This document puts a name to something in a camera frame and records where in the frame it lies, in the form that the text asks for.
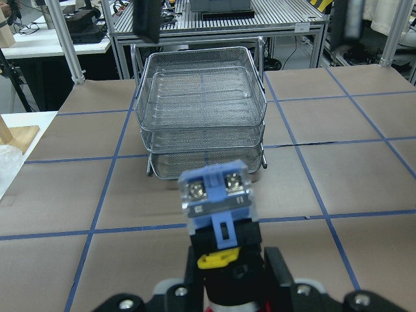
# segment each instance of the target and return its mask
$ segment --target metal screw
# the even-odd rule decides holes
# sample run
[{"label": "metal screw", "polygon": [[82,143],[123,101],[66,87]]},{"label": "metal screw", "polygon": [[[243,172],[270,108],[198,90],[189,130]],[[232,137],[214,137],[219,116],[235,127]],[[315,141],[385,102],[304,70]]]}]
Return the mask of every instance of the metal screw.
[{"label": "metal screw", "polygon": [[135,303],[132,300],[126,299],[121,301],[118,307],[120,308],[120,310],[127,310],[130,309],[133,306],[133,304]]},{"label": "metal screw", "polygon": [[175,290],[175,296],[184,296],[188,293],[188,289],[184,287],[180,287]]},{"label": "metal screw", "polygon": [[310,293],[311,293],[311,287],[309,285],[302,284],[298,286],[297,294],[309,296]]},{"label": "metal screw", "polygon": [[358,294],[357,296],[355,296],[354,302],[361,306],[368,307],[370,305],[370,297],[366,294]]}]

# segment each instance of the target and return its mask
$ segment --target mesh basket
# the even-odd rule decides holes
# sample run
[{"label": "mesh basket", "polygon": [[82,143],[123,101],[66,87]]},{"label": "mesh basket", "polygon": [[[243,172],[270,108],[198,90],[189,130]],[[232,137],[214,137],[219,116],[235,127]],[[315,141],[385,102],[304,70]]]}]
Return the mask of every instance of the mesh basket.
[{"label": "mesh basket", "polygon": [[258,126],[262,84],[245,47],[152,54],[136,98],[145,131]]},{"label": "mesh basket", "polygon": [[249,173],[260,169],[263,160],[263,146],[254,148],[197,151],[190,153],[150,154],[150,163],[155,175],[160,179],[178,179],[185,170],[202,168],[210,164],[228,163],[241,159]]},{"label": "mesh basket", "polygon": [[202,130],[154,131],[142,130],[142,139],[151,153],[249,148],[258,145],[265,123],[255,127],[230,127]]}]

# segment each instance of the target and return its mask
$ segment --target sticker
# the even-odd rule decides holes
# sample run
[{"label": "sticker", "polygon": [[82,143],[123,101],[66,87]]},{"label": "sticker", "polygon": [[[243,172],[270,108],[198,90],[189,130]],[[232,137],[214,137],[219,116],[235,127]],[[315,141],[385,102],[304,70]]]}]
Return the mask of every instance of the sticker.
[{"label": "sticker", "polygon": [[294,31],[296,33],[308,33],[310,26],[310,23],[296,23],[294,24]]}]

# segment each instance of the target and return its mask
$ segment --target person's hand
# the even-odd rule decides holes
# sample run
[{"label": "person's hand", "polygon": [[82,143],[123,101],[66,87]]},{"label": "person's hand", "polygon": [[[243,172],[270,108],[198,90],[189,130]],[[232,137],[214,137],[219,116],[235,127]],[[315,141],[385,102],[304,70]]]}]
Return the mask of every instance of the person's hand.
[{"label": "person's hand", "polygon": [[5,18],[8,18],[10,15],[12,15],[12,9],[7,3],[0,2],[0,8]]}]

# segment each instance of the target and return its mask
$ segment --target beige tabletop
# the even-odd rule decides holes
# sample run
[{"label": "beige tabletop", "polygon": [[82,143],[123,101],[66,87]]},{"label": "beige tabletop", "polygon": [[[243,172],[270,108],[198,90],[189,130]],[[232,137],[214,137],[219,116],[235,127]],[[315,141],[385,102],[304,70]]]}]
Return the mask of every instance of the beige tabletop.
[{"label": "beige tabletop", "polygon": [[[416,88],[391,68],[268,71],[264,246],[337,300],[416,311]],[[146,175],[133,81],[76,86],[0,201],[0,310],[91,311],[183,276],[176,183]]]}]

